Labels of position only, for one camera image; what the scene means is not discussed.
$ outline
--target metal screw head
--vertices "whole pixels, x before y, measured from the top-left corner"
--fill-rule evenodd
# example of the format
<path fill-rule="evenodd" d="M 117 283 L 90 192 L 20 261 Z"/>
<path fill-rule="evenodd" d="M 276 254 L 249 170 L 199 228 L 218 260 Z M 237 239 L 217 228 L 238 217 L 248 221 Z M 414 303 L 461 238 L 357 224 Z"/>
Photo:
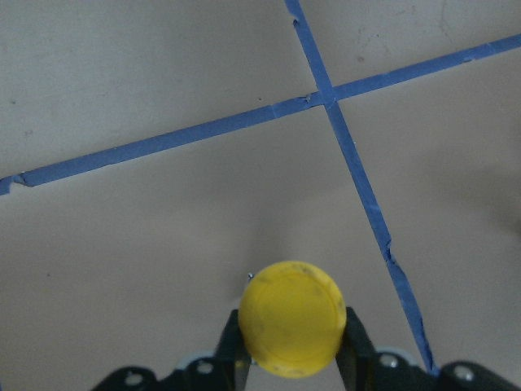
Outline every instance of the metal screw head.
<path fill-rule="evenodd" d="M 199 361 L 197 364 L 197 372 L 201 375 L 209 375 L 213 371 L 213 364 L 211 362 Z"/>
<path fill-rule="evenodd" d="M 458 379 L 464 381 L 472 381 L 474 379 L 474 372 L 469 367 L 465 367 L 464 365 L 457 365 L 454 368 L 454 375 L 456 375 Z"/>
<path fill-rule="evenodd" d="M 129 387 L 135 387 L 136 385 L 140 385 L 143 381 L 143 376 L 139 373 L 129 372 L 127 377 L 125 377 L 125 385 Z"/>
<path fill-rule="evenodd" d="M 398 358 L 392 354 L 382 354 L 380 356 L 380 364 L 387 368 L 398 367 Z"/>

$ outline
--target blue painter's tape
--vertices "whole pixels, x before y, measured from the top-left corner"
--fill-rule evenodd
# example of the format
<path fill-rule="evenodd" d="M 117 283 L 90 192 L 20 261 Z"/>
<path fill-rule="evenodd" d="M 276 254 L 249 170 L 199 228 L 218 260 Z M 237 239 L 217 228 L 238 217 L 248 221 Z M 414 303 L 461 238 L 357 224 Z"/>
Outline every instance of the blue painter's tape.
<path fill-rule="evenodd" d="M 161 152 L 195 141 L 204 140 L 234 130 L 258 125 L 296 112 L 301 112 L 322 104 L 318 93 L 305 97 L 288 99 L 273 106 L 264 106 L 249 112 L 228 116 L 220 120 L 173 131 L 160 136 L 147 138 L 134 143 L 110 148 L 104 151 L 80 156 L 75 159 L 47 165 L 21 174 L 0 179 L 0 195 L 9 193 L 12 183 L 33 187 L 53 182 L 73 175 L 83 174 L 106 165 L 114 165 L 151 153 Z"/>
<path fill-rule="evenodd" d="M 298 0 L 286 0 L 287 8 L 296 18 L 294 23 L 297 35 L 304 49 L 304 53 L 308 59 L 309 66 L 312 67 L 313 75 L 322 97 L 325 99 L 324 107 L 329 117 L 331 126 L 335 131 L 336 138 L 339 141 L 340 149 L 344 154 L 344 158 L 348 164 L 349 171 L 352 175 L 358 195 L 360 196 L 367 218 L 369 219 L 374 237 L 378 242 L 380 252 L 386 262 L 387 269 L 391 275 L 392 282 L 401 301 L 401 306 L 405 312 L 409 327 L 413 333 L 416 345 L 422 355 L 423 362 L 428 371 L 437 373 L 438 368 L 432 357 L 431 347 L 429 345 L 425 329 L 423 327 L 422 313 L 419 309 L 413 290 L 404 271 L 400 268 L 396 259 L 391 253 L 391 235 L 383 219 L 382 211 L 371 188 L 369 179 L 367 178 L 361 159 L 358 155 L 355 144 L 349 133 L 348 126 L 345 122 L 344 115 L 340 110 L 340 106 L 336 101 L 336 97 L 331 93 L 333 87 L 327 76 L 326 67 L 322 62 L 322 58 L 318 48 L 313 40 L 311 29 L 304 17 Z"/>
<path fill-rule="evenodd" d="M 287 2 L 287 5 L 290 11 L 296 15 L 295 25 L 297 25 L 299 23 L 298 13 L 301 13 L 301 10 L 299 7 L 295 8 L 292 2 Z M 300 39 L 305 43 L 307 50 L 316 50 L 317 46 L 313 40 L 313 35 L 310 33 L 302 33 L 303 31 L 301 28 L 302 26 L 297 29 L 297 33 L 299 34 Z M 113 165 L 129 159 L 146 156 L 154 152 L 193 143 L 215 135 L 229 133 L 247 126 L 271 121 L 282 116 L 295 114 L 307 110 L 308 108 L 324 104 L 326 101 L 333 102 L 335 100 L 346 99 L 372 90 L 392 86 L 393 84 L 407 81 L 415 77 L 424 76 L 428 73 L 438 72 L 471 60 L 482 59 L 490 55 L 495 55 L 519 47 L 521 47 L 521 34 L 504 38 L 499 41 L 490 42 L 472 49 L 452 53 L 451 55 L 446 55 L 437 59 L 425 61 L 420 64 L 400 68 L 389 73 L 367 77 L 366 79 L 359 81 L 353 81 L 337 86 L 334 89 L 331 86 L 323 62 L 315 61 L 315 59 L 320 58 L 320 54 L 316 50 L 316 55 L 311 58 L 309 64 L 312 67 L 313 75 L 316 77 L 317 85 L 321 92 L 313 92 L 303 98 L 288 99 L 272 106 L 251 110 L 249 112 L 229 116 L 217 121 L 185 128 L 183 130 L 177 130 L 161 136 L 147 138 L 136 143 L 125 144 L 120 147 L 95 152 L 91 155 L 80 156 L 76 159 L 47 165 L 46 167 L 25 173 L 0 178 L 0 196 L 9 193 L 12 183 L 20 183 L 31 187 L 66 178 L 68 176 L 82 174 L 106 165 Z"/>
<path fill-rule="evenodd" d="M 389 87 L 397 83 L 402 83 L 403 81 L 425 76 L 429 73 L 443 71 L 444 69 L 456 67 L 469 61 L 484 59 L 491 55 L 497 55 L 519 47 L 521 47 L 521 34 L 485 43 L 450 55 L 429 59 L 428 61 L 396 69 L 389 73 L 381 73 L 376 76 L 337 86 L 335 87 L 336 97 L 340 100 L 365 94 L 366 92 Z"/>

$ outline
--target yellow bottle cap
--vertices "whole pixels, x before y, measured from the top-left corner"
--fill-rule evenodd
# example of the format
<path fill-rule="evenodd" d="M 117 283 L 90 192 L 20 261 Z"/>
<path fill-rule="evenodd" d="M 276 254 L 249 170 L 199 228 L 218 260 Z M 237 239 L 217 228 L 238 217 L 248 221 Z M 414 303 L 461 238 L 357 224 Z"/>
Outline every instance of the yellow bottle cap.
<path fill-rule="evenodd" d="M 335 281 L 301 261 L 275 263 L 244 291 L 239 327 L 249 354 L 282 377 L 314 375 L 337 354 L 346 309 Z"/>

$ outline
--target concrete floor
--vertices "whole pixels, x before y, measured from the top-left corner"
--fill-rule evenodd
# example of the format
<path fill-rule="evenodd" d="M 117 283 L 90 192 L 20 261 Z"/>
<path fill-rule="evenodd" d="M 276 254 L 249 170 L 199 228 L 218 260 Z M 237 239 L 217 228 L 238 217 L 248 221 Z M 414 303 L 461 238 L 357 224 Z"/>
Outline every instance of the concrete floor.
<path fill-rule="evenodd" d="M 520 33 L 517 0 L 303 7 L 335 84 Z M 282 1 L 0 1 L 0 178 L 305 96 Z M 521 384 L 521 50 L 346 99 L 439 364 Z M 247 273 L 326 270 L 376 345 L 419 354 L 321 107 L 0 197 L 2 390 L 166 376 Z M 343 389 L 253 368 L 248 390 Z"/>

